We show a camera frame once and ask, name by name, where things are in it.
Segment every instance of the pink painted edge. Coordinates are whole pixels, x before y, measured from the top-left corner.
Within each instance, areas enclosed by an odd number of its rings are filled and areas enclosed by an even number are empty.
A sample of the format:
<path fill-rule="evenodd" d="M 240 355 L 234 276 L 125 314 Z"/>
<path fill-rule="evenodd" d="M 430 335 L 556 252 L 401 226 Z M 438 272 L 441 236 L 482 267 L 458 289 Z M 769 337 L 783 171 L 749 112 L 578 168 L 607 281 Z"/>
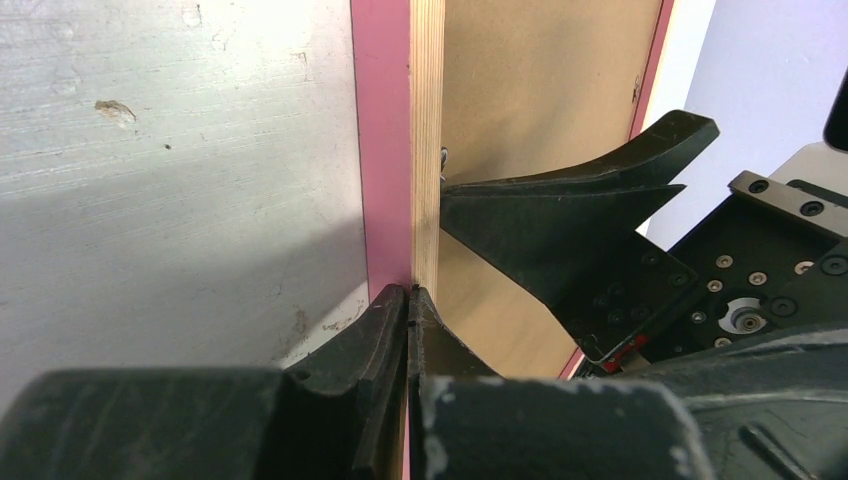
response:
<path fill-rule="evenodd" d="M 648 112 L 648 103 L 651 100 L 654 80 L 657 78 L 657 68 L 659 67 L 662 49 L 665 45 L 666 33 L 668 33 L 668 24 L 671 21 L 672 8 L 674 8 L 674 0 L 663 0 L 662 5 L 660 5 L 657 28 L 654 30 L 654 39 L 651 41 L 651 51 L 648 53 L 645 74 L 642 76 L 642 93 L 639 95 L 639 102 L 636 104 L 636 112 L 633 115 L 633 123 L 630 126 L 631 139 L 642 132 L 642 124 L 645 122 L 645 115 Z M 574 353 L 571 354 L 562 372 L 560 372 L 559 378 L 571 378 L 585 357 L 579 348 L 575 348 Z"/>
<path fill-rule="evenodd" d="M 351 0 L 368 295 L 412 282 L 409 2 Z"/>

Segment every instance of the red component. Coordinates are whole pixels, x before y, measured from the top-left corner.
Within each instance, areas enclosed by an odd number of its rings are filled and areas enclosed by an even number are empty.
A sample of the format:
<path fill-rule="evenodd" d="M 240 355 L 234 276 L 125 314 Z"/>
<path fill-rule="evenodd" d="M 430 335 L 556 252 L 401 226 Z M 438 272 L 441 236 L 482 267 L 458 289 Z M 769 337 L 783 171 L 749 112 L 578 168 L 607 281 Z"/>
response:
<path fill-rule="evenodd" d="M 631 352 L 639 351 L 640 348 L 645 346 L 648 343 L 647 335 L 637 335 L 629 345 L 624 347 L 620 352 L 618 352 L 612 360 L 605 362 L 601 365 L 601 368 L 607 371 L 607 373 L 615 373 L 618 371 L 618 368 L 621 366 L 621 359 L 624 358 L 625 355 Z"/>

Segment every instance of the brown cardboard surface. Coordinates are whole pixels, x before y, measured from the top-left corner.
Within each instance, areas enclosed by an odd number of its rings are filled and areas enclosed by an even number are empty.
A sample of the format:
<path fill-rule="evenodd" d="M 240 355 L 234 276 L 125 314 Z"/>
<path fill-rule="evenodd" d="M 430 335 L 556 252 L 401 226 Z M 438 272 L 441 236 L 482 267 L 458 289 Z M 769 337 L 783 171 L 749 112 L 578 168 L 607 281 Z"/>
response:
<path fill-rule="evenodd" d="M 627 141 L 661 0 L 446 0 L 448 184 L 576 165 Z M 559 375 L 547 309 L 441 232 L 438 308 L 506 376 Z"/>

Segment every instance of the scratched white panel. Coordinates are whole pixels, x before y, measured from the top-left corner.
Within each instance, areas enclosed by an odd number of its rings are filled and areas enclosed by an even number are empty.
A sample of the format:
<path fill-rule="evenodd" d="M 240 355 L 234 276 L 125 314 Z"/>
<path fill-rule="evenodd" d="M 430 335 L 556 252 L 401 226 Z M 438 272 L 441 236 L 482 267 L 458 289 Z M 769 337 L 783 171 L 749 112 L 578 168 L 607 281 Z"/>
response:
<path fill-rule="evenodd" d="M 291 361 L 365 305 L 349 0 L 197 1 L 0 0 L 0 407 Z"/>

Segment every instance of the white wall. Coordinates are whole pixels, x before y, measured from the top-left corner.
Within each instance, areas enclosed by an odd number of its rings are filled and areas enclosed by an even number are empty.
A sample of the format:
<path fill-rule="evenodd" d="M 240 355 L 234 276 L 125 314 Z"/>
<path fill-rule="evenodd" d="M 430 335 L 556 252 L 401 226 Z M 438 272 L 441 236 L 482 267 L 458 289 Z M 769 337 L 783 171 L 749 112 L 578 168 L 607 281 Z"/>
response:
<path fill-rule="evenodd" d="M 651 220 L 668 248 L 728 194 L 742 170 L 771 174 L 820 141 L 848 67 L 848 2 L 717 0 L 686 109 L 721 136 L 675 180 L 689 187 Z"/>
<path fill-rule="evenodd" d="M 0 4 L 0 410 L 57 367 L 291 361 L 364 308 L 349 8 Z"/>

